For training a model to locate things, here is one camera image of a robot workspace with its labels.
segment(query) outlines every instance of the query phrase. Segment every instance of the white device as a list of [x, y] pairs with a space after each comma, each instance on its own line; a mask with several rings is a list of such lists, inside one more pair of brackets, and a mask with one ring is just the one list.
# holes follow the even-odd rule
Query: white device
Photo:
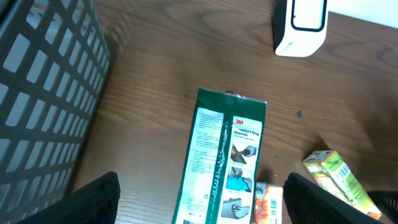
[[280, 0], [273, 22], [275, 54], [308, 57], [325, 41], [327, 0]]

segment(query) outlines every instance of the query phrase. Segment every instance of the wooden table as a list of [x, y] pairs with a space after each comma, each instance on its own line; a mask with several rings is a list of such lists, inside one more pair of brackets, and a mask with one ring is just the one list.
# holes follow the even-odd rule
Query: wooden table
[[116, 223], [171, 222], [201, 86], [268, 101], [259, 179], [312, 180], [301, 161], [322, 138], [366, 190], [398, 190], [397, 29], [330, 13], [321, 48], [288, 58], [273, 52], [274, 0], [95, 3], [118, 54], [75, 189], [116, 171]]

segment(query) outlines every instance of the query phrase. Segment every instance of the green package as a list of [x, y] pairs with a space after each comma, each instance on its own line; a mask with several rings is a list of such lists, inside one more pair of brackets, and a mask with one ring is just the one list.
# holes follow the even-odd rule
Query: green package
[[173, 223], [247, 223], [265, 101], [199, 89]]
[[314, 151], [303, 164], [321, 188], [370, 217], [380, 218], [381, 212], [336, 151]]

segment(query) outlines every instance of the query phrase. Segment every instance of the wood grain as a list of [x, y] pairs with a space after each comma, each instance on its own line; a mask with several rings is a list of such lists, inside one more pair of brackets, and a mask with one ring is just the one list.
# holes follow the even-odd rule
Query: wood grain
[[288, 58], [272, 49], [274, 0], [95, 4], [119, 51], [75, 189], [116, 171], [117, 223], [171, 222], [201, 86], [269, 102], [260, 178], [311, 180], [301, 161], [322, 138], [366, 190], [398, 190], [397, 29], [330, 13], [320, 50]]

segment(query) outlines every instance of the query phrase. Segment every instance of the black outline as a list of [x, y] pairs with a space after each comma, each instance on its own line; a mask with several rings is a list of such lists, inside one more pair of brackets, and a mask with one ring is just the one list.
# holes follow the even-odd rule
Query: black outline
[[309, 32], [320, 32], [323, 30], [323, 28], [325, 27], [325, 20], [326, 20], [326, 7], [328, 5], [328, 0], [324, 0], [325, 3], [323, 4], [323, 15], [322, 15], [322, 25], [319, 29], [309, 29], [309, 28], [302, 28], [302, 27], [296, 27], [293, 23], [293, 19], [294, 19], [294, 4], [295, 4], [295, 0], [293, 0], [292, 3], [292, 18], [290, 18], [290, 23], [292, 24], [293, 29], [295, 30], [301, 30], [301, 31], [309, 31]]

